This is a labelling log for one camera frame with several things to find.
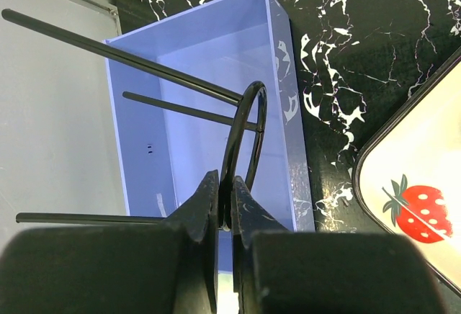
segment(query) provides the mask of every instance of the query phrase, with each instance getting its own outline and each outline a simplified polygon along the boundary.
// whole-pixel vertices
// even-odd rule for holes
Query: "tray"
[[[461,295],[461,49],[360,153],[352,174],[364,211],[408,236]]]

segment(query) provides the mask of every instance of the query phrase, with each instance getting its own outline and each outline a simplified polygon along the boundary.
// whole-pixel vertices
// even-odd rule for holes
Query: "blue acrylic box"
[[[107,44],[240,94],[252,81],[263,81],[267,126],[251,193],[286,228],[314,230],[290,21],[277,0],[214,0]],[[207,171],[221,169],[230,127],[122,93],[229,117],[236,108],[113,60],[107,60],[107,71],[127,214],[165,217],[194,193]],[[246,131],[236,171],[243,178],[253,139]],[[231,259],[230,233],[220,232],[219,270],[230,272]]]

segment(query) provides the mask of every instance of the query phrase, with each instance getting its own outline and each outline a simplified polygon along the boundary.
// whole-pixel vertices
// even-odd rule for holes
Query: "black ring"
[[[253,150],[251,152],[250,164],[246,173],[245,183],[251,190],[256,176],[259,156],[261,155],[261,146],[264,138],[264,128],[266,127],[267,115],[267,93],[266,87],[260,81],[253,82],[243,93],[242,100],[237,106],[236,114],[233,118],[233,124],[230,127],[228,142],[225,146],[223,168],[221,170],[221,179],[219,185],[219,225],[224,230],[231,228],[231,192],[233,180],[236,175],[238,152],[242,144],[245,124],[250,115],[253,102],[258,96],[258,120],[256,134],[254,136]]]

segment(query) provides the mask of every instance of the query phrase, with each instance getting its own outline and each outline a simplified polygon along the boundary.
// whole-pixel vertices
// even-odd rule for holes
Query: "strawberry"
[[[390,198],[382,212],[390,210],[394,226],[397,223],[405,234],[422,243],[439,242],[444,236],[452,237],[452,224],[447,219],[447,208],[440,190],[428,186],[407,188],[405,175],[400,185],[396,181],[391,183],[394,195],[382,188]]]

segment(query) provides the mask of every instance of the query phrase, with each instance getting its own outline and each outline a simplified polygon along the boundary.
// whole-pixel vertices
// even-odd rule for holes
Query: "black marble surface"
[[[211,0],[117,0],[123,32]],[[461,0],[279,0],[290,16],[317,231],[382,232],[352,194],[358,151],[461,46]],[[451,313],[461,300],[442,286]]]

